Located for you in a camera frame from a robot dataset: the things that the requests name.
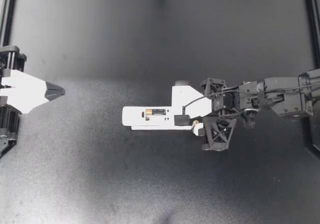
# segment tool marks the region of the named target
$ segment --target black cable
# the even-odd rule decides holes
[[[225,91],[221,91],[221,92],[216,92],[216,93],[211,93],[211,94],[208,94],[208,95],[204,95],[204,96],[201,96],[199,98],[196,98],[192,101],[190,101],[187,105],[184,105],[182,107],[182,114],[184,115],[185,114],[185,110],[186,110],[186,107],[191,105],[192,103],[195,103],[203,98],[208,98],[208,97],[213,97],[215,95],[221,95],[221,94],[225,94],[225,93],[244,93],[244,94],[249,94],[249,95],[256,95],[257,93],[253,93],[253,92],[245,92],[245,91],[241,91],[241,90],[225,90]]]
[[[285,91],[294,91],[295,89],[302,89],[302,88],[311,88],[315,86],[320,86],[320,83],[315,83],[315,84],[310,84],[310,85],[301,85],[301,86],[296,86],[296,87],[289,87],[289,88],[275,88],[275,89],[270,89],[267,90],[265,93],[270,93],[270,92],[285,92]]]
[[[320,86],[320,83],[315,83],[315,84],[310,84],[310,85],[301,85],[301,86],[296,86],[296,87],[289,87],[289,88],[275,88],[275,89],[270,89],[267,90],[265,93],[271,93],[271,92],[285,92],[285,91],[294,91],[296,89],[302,89],[302,88],[310,88],[310,87],[315,87],[315,86]],[[209,97],[213,97],[215,95],[221,95],[221,94],[225,94],[225,93],[244,93],[247,95],[256,95],[256,92],[245,92],[245,91],[241,91],[241,90],[225,90],[225,91],[221,91],[221,92],[216,92],[216,93],[211,93],[208,95],[204,95],[201,96],[199,98],[196,98],[192,101],[190,101],[188,104],[184,105],[182,107],[182,114],[184,115],[186,112],[186,107],[188,107],[189,105],[191,105],[192,103],[195,103],[203,98],[209,98]]]

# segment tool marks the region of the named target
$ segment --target dark table surface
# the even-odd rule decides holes
[[[66,96],[21,116],[0,160],[0,223],[319,223],[320,162],[300,121],[262,112],[224,152],[121,124],[123,106],[169,105],[175,80],[232,86],[314,68],[305,5],[17,0],[10,43]]]

